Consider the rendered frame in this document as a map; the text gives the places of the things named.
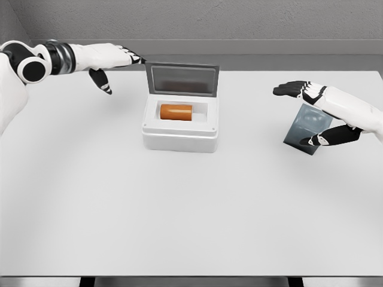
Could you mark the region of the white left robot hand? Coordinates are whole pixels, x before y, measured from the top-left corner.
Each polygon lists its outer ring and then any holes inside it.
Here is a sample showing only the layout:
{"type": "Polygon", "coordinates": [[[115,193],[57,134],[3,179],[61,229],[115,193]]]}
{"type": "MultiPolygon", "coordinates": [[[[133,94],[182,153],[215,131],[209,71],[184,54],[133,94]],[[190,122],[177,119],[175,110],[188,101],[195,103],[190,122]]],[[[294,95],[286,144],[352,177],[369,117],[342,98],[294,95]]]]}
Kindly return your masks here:
{"type": "Polygon", "coordinates": [[[120,45],[110,43],[85,45],[81,57],[77,60],[76,70],[88,70],[96,86],[112,95],[110,84],[104,69],[120,68],[134,64],[144,64],[146,60],[120,45]]]}

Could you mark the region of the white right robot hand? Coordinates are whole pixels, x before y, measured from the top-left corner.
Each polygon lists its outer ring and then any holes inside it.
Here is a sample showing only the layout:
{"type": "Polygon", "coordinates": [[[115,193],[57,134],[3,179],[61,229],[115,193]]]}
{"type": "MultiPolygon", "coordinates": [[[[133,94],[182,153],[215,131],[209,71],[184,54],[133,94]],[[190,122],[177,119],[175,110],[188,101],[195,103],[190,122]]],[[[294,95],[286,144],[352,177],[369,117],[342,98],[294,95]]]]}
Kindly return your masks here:
{"type": "Polygon", "coordinates": [[[327,129],[310,138],[300,140],[305,146],[333,146],[359,140],[367,103],[334,87],[322,86],[310,81],[292,81],[273,89],[276,96],[303,99],[310,105],[344,121],[343,126],[327,129]]]}

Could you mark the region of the white box base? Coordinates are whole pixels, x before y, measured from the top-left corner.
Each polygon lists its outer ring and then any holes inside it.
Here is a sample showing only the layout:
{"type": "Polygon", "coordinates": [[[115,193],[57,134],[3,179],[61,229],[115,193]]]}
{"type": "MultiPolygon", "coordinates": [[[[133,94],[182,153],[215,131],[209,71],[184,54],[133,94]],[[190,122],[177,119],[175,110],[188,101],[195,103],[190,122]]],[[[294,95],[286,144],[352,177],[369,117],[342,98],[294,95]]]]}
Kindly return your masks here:
{"type": "Polygon", "coordinates": [[[142,122],[144,146],[165,151],[215,152],[218,119],[219,101],[216,97],[149,94],[142,122]],[[163,104],[191,105],[192,119],[161,119],[163,104]]]}

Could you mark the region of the orange cylinder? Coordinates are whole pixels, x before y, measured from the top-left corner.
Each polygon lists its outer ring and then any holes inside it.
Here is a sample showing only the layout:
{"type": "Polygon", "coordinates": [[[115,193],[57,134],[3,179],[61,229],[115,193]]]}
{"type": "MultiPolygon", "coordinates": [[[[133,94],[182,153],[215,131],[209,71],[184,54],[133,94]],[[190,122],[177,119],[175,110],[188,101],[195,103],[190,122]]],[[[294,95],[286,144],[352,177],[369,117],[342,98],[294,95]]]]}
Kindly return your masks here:
{"type": "Polygon", "coordinates": [[[162,104],[160,107],[161,120],[192,120],[192,105],[162,104]]]}

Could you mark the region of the dark grey square plate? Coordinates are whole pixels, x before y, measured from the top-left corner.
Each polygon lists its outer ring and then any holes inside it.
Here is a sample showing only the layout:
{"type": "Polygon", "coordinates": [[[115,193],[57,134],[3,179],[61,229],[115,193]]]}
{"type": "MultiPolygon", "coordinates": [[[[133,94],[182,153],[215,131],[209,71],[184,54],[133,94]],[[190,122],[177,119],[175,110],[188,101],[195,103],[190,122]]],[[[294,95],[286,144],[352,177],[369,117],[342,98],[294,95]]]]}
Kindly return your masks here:
{"type": "Polygon", "coordinates": [[[313,106],[302,104],[294,119],[284,143],[306,154],[314,155],[317,146],[302,145],[303,138],[310,138],[330,127],[333,117],[313,106]]]}

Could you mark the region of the grey hinged box lid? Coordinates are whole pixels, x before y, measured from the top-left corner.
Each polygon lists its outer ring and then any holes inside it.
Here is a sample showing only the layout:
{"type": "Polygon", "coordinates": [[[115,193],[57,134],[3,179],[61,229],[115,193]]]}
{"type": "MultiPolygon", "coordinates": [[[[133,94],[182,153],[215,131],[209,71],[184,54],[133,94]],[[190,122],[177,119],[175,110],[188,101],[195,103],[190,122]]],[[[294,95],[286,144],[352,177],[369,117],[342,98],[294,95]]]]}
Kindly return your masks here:
{"type": "Polygon", "coordinates": [[[218,65],[147,62],[145,68],[151,94],[217,96],[218,65]]]}

